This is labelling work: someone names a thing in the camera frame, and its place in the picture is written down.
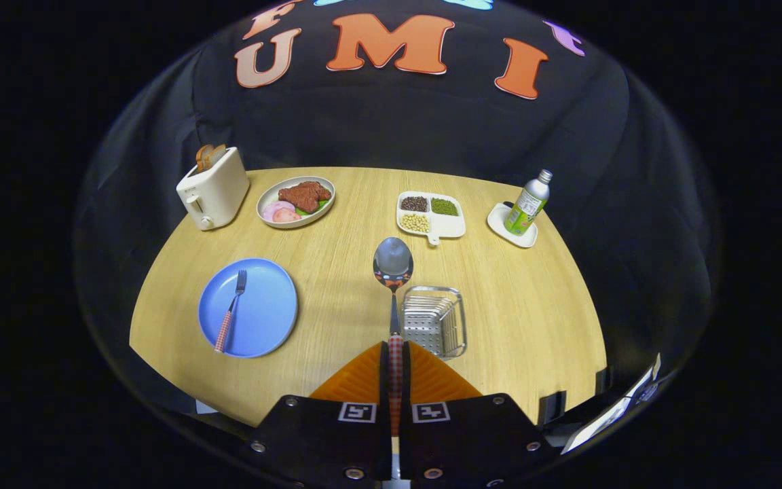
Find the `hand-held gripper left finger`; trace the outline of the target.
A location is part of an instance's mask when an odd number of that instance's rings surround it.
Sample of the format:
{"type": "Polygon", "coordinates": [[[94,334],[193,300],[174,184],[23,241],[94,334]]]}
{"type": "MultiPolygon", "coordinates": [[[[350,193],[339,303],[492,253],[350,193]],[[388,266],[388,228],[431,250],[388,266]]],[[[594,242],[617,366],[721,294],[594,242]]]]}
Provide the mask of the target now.
{"type": "Polygon", "coordinates": [[[245,461],[279,486],[380,486],[391,478],[389,347],[357,358],[363,401],[283,395],[251,431],[245,461]]]}

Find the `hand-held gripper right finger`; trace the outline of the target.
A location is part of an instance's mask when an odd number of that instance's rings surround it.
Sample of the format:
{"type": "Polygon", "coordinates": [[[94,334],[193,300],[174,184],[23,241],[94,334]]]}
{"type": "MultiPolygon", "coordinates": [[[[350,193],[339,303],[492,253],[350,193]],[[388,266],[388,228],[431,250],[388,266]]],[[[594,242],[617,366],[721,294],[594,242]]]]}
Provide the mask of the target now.
{"type": "Polygon", "coordinates": [[[399,464],[413,488],[517,488],[555,461],[543,431],[506,393],[415,399],[416,346],[403,346],[399,464]]]}

